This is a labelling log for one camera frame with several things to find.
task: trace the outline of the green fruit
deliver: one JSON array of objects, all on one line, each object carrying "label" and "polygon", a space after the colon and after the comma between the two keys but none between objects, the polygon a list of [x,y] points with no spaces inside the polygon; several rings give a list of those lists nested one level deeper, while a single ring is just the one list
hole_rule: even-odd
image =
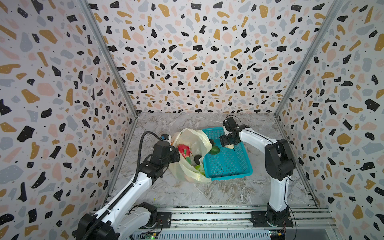
[{"label": "green fruit", "polygon": [[216,154],[218,154],[219,152],[220,152],[220,148],[219,148],[218,146],[212,146],[211,151],[209,151],[209,153],[210,153],[211,155],[216,155]]}]

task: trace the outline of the patterned wallpaper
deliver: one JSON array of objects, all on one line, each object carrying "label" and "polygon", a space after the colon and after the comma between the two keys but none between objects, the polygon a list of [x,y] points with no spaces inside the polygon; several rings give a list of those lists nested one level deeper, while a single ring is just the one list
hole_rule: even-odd
[{"label": "patterned wallpaper", "polygon": [[384,1],[345,1],[278,117],[344,239],[384,237]]},{"label": "patterned wallpaper", "polygon": [[273,112],[333,1],[90,0],[138,112]]},{"label": "patterned wallpaper", "polygon": [[0,238],[74,239],[130,113],[76,1],[0,7]]}]

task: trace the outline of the gray marble floor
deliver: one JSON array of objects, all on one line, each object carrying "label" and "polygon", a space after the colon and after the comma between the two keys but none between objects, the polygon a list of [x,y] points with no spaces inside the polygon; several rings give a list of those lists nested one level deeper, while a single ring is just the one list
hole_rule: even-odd
[{"label": "gray marble floor", "polygon": [[[122,164],[112,196],[116,195],[131,179],[136,169],[139,140],[144,131],[157,135],[174,134],[184,128],[204,129],[222,126],[228,114],[221,113],[141,113]],[[266,136],[281,139],[272,114],[234,114],[243,124],[251,126]],[[156,138],[147,135],[143,142],[142,159],[152,153]],[[168,170],[162,179],[140,196],[138,203],[146,201],[155,205],[266,205],[270,196],[270,177],[265,170],[264,154],[249,144],[244,144],[253,167],[253,174],[239,179],[193,184],[177,180]],[[288,204],[313,204],[295,170]]]}]

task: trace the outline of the plastic bag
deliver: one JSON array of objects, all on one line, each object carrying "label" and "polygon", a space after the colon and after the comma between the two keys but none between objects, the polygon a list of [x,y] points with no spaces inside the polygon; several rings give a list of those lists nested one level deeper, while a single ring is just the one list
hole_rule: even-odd
[{"label": "plastic bag", "polygon": [[[212,145],[209,142],[207,135],[202,130],[193,130],[189,128],[183,129],[172,136],[171,144],[177,147],[179,144],[185,144],[191,148],[194,156],[201,155],[200,165],[204,166],[203,158],[211,150]],[[204,172],[204,167],[200,171],[195,169],[187,160],[180,154],[180,162],[169,164],[169,170],[173,173],[175,178],[192,182],[192,183],[208,183],[210,178],[205,177],[201,173]]]}]

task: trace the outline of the pink speckle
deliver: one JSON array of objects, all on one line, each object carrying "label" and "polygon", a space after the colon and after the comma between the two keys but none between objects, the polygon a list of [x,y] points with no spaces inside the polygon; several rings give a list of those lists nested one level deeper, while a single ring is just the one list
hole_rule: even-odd
[{"label": "pink speckle", "polygon": [[57,137],[57,128],[56,128],[56,125],[55,124],[50,124],[49,128],[48,128],[48,133],[53,136],[53,137]]},{"label": "pink speckle", "polygon": [[316,188],[318,190],[323,189],[323,181],[321,179],[316,179]]},{"label": "pink speckle", "polygon": [[29,176],[27,177],[27,179],[28,179],[29,181],[31,181],[32,178],[33,178],[34,176],[36,176],[36,174],[37,174],[37,172],[32,173],[31,175],[29,175]]},{"label": "pink speckle", "polygon": [[331,49],[327,52],[327,61],[331,62],[336,57],[336,50]]},{"label": "pink speckle", "polygon": [[376,66],[378,66],[379,68],[381,68],[382,66],[384,66],[384,60],[383,59],[380,59],[379,61],[376,62]]},{"label": "pink speckle", "polygon": [[16,155],[20,152],[21,149],[22,149],[22,147],[15,148],[10,154],[8,154],[3,159],[3,162],[11,162],[16,157]]},{"label": "pink speckle", "polygon": [[130,13],[134,13],[133,9],[131,8],[131,6],[128,4],[128,2],[125,2],[125,5],[127,7],[127,10],[130,12]]},{"label": "pink speckle", "polygon": [[108,14],[108,8],[106,7],[106,5],[103,5],[101,8],[103,9],[105,14]]},{"label": "pink speckle", "polygon": [[62,176],[61,176],[61,166],[60,163],[55,163],[52,169],[52,177],[56,178],[57,181],[61,181]]},{"label": "pink speckle", "polygon": [[135,39],[135,41],[137,43],[140,43],[140,44],[144,44],[144,38],[142,35],[138,34],[138,33],[134,33],[133,34],[133,39]]},{"label": "pink speckle", "polygon": [[232,4],[229,3],[229,6],[228,6],[228,11],[233,14],[233,7],[232,7]]},{"label": "pink speckle", "polygon": [[48,155],[49,155],[49,150],[45,148],[45,149],[43,150],[43,159],[47,159],[47,158],[48,158]]},{"label": "pink speckle", "polygon": [[35,57],[34,53],[28,54],[28,59],[31,60],[31,61],[36,60],[36,57]]},{"label": "pink speckle", "polygon": [[50,168],[51,168],[51,164],[49,164],[49,163],[42,163],[41,166],[42,166],[44,169],[50,169]]},{"label": "pink speckle", "polygon": [[173,15],[174,15],[175,17],[177,17],[177,11],[176,11],[175,6],[173,6],[173,7],[170,9],[170,11],[173,13]]},{"label": "pink speckle", "polygon": [[55,90],[49,83],[39,83],[37,92],[42,96],[53,96],[55,94]]},{"label": "pink speckle", "polygon": [[325,123],[325,126],[337,127],[339,123],[335,119],[330,119]]},{"label": "pink speckle", "polygon": [[223,34],[223,40],[226,44],[230,44],[232,42],[232,34],[230,34],[229,32],[226,32],[225,34]]}]

